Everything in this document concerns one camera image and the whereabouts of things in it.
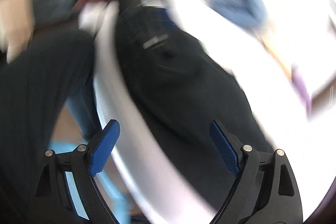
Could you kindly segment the blue rolled duvet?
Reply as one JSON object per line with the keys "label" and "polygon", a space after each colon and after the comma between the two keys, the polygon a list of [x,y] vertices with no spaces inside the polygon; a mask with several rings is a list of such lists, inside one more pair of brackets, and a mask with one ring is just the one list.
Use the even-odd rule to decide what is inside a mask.
{"label": "blue rolled duvet", "polygon": [[262,0],[207,0],[210,8],[245,30],[260,28],[266,20]]}

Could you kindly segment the purple pillow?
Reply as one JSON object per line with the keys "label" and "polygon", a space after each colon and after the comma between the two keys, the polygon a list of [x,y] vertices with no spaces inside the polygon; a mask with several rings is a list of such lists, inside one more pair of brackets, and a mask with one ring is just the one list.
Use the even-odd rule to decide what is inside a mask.
{"label": "purple pillow", "polygon": [[311,99],[311,96],[309,95],[309,93],[307,91],[304,80],[299,75],[299,72],[298,72],[297,68],[295,68],[295,67],[291,67],[290,80],[291,80],[291,83],[292,83],[294,89],[298,93],[300,99],[305,104],[307,117],[310,118],[311,117],[311,109],[312,109],[312,99]]}

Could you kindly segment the black pants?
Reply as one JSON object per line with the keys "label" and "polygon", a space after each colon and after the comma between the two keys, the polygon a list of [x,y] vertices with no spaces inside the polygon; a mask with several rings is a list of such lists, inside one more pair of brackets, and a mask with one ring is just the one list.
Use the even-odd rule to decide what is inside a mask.
{"label": "black pants", "polygon": [[[120,14],[116,51],[131,100],[170,161],[219,209],[234,177],[210,137],[219,120],[258,151],[272,152],[235,78],[164,9]],[[42,34],[1,69],[1,205],[23,217],[41,158],[67,105],[84,139],[101,128],[93,97],[93,37],[66,28]]]}

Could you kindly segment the white bed sheet mattress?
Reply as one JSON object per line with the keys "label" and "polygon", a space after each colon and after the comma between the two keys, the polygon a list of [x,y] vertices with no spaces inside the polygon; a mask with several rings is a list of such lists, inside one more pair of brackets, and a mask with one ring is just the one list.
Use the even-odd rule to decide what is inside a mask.
{"label": "white bed sheet mattress", "polygon": [[121,223],[335,223],[335,0],[106,0]]}

